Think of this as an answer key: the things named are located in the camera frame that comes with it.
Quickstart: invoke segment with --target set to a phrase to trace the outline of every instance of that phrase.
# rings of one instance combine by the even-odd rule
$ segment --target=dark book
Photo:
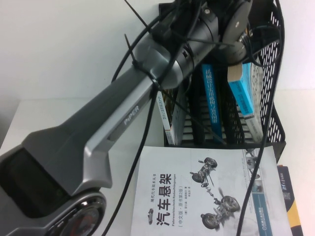
[[[291,184],[289,169],[287,166],[278,166],[279,178],[287,217],[289,219],[290,227],[293,236],[303,236],[299,213],[297,211],[296,202],[294,198],[293,188]]]

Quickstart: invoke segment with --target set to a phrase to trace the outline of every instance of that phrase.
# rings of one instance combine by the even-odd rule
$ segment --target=book spine
[[[187,108],[187,101],[183,86],[179,86],[176,101],[185,109]],[[177,104],[174,106],[172,116],[171,133],[174,137],[174,145],[182,143],[184,126],[185,126],[186,113]]]
[[[261,142],[262,140],[262,128],[261,128],[261,123],[259,122],[258,118],[254,115],[244,117],[245,122],[248,126],[248,129],[252,135],[252,139],[254,142]]]
[[[205,83],[206,96],[209,107],[209,116],[212,131],[222,138],[221,120],[219,115],[219,105],[215,86],[215,77],[211,65],[202,65],[203,80]]]
[[[250,95],[241,81],[228,82],[234,94],[235,100],[240,106],[244,116],[252,115],[253,109],[250,105]]]
[[[165,109],[163,95],[162,95],[162,92],[160,92],[160,91],[157,93],[157,104],[158,104],[159,112],[161,114],[161,118],[162,118],[162,122],[163,122],[163,126],[164,126],[164,130],[165,130],[168,144],[175,145],[174,136],[171,132],[171,126],[169,124],[166,109]]]
[[[291,184],[289,169],[286,166],[278,166],[278,173],[292,235],[303,236],[300,217],[297,211],[297,206]]]

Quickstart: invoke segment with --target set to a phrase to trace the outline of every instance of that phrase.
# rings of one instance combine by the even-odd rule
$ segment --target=white book
[[[179,86],[177,95],[174,97],[185,109],[187,108],[187,101],[183,86]],[[180,145],[183,139],[186,113],[179,106],[171,102],[167,97],[163,97],[163,94],[160,91],[157,93],[157,104],[168,144]]]
[[[132,236],[234,236],[258,150],[144,147]],[[272,147],[264,150],[242,236],[291,236]]]

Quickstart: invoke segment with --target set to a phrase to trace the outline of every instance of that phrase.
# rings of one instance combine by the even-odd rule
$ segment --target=white wall
[[[315,1],[280,2],[285,46],[278,89],[315,89]]]
[[[149,22],[165,0],[130,0]],[[315,89],[315,2],[281,0],[285,52],[279,89]],[[0,1],[0,94],[21,99],[91,97],[109,84],[143,29],[123,0]]]

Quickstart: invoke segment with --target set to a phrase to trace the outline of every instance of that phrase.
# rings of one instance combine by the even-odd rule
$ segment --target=car suspension illustration
[[[210,196],[213,197],[213,199],[215,200],[214,203],[217,205],[217,208],[214,208],[215,214],[201,214],[202,223],[208,229],[217,229],[220,226],[220,223],[223,224],[224,220],[227,219],[233,212],[240,210],[240,205],[235,198],[224,196],[221,189],[219,189],[219,191],[222,199],[221,201],[218,200],[211,192],[211,188],[208,187],[208,179],[210,179],[212,185],[214,186],[210,177],[210,172],[215,170],[218,165],[217,162],[214,159],[207,157],[204,161],[199,161],[199,163],[203,163],[203,167],[198,173],[191,172],[191,177],[195,182],[201,183],[202,188],[207,189],[207,193],[209,193]]]

